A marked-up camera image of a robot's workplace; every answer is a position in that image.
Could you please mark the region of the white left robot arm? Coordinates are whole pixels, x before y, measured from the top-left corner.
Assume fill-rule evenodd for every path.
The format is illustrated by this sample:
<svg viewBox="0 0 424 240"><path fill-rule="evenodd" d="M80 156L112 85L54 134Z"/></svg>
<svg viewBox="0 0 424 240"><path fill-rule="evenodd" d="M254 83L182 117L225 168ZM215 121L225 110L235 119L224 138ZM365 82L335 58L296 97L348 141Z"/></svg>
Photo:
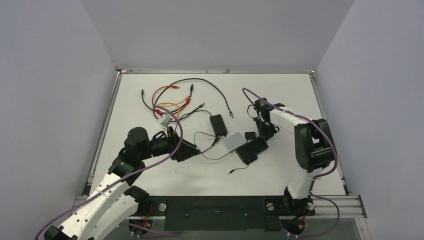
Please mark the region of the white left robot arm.
<svg viewBox="0 0 424 240"><path fill-rule="evenodd" d="M164 155L177 162L199 155L197 147L179 136L172 127L149 138L143 127L132 128L124 147L95 191L58 227L50 225L46 240L102 240L132 214L149 209L148 193L134 185L147 169L144 160Z"/></svg>

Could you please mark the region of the black ribbed network switch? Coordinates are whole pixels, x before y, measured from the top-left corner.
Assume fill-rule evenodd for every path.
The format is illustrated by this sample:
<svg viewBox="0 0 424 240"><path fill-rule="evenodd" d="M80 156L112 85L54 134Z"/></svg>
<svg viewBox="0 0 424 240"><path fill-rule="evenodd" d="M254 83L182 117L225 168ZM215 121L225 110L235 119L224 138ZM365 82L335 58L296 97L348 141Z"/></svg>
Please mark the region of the black ribbed network switch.
<svg viewBox="0 0 424 240"><path fill-rule="evenodd" d="M245 165L249 165L256 161L258 155L266 151L268 147L268 144L261 137L257 137L239 147L235 152Z"/></svg>

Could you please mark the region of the small black wall adapter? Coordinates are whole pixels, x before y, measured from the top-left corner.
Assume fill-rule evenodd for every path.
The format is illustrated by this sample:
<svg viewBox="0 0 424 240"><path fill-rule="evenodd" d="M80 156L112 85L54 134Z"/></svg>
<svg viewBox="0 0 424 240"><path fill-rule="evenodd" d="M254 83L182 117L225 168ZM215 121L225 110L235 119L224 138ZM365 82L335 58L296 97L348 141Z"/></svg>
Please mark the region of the small black wall adapter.
<svg viewBox="0 0 424 240"><path fill-rule="evenodd" d="M244 138L245 138L247 141L254 140L256 137L257 137L257 134L256 134L254 131L246 131L246 132L244 133Z"/></svg>

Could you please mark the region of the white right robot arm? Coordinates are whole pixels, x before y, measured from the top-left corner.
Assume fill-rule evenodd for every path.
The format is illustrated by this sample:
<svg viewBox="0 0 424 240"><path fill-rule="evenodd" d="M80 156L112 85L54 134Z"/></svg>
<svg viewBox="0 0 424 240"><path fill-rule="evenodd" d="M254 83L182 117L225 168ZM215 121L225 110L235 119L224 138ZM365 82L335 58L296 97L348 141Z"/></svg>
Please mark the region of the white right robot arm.
<svg viewBox="0 0 424 240"><path fill-rule="evenodd" d="M302 200L310 195L310 188L332 161L335 154L332 134L327 120L310 119L290 111L285 105L267 104L256 100L253 109L259 137L264 141L271 139L280 130L285 130L294 136L294 154L299 165L299 171L286 187L282 199L283 209L294 214L302 207Z"/></svg>

